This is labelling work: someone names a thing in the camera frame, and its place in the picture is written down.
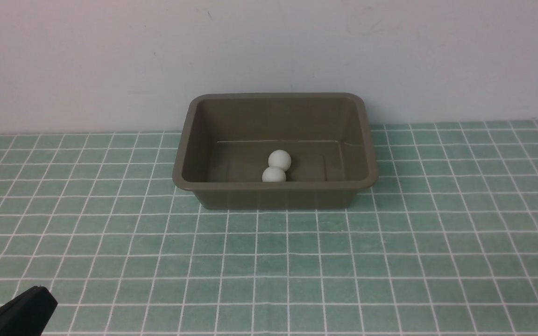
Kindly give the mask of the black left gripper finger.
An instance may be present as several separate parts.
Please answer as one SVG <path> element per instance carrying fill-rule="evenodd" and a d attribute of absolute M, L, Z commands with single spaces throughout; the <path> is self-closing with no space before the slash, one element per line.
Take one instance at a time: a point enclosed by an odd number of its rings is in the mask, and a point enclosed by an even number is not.
<path fill-rule="evenodd" d="M 33 286 L 0 306 L 0 336 L 40 336 L 58 305 L 52 293 Z"/>

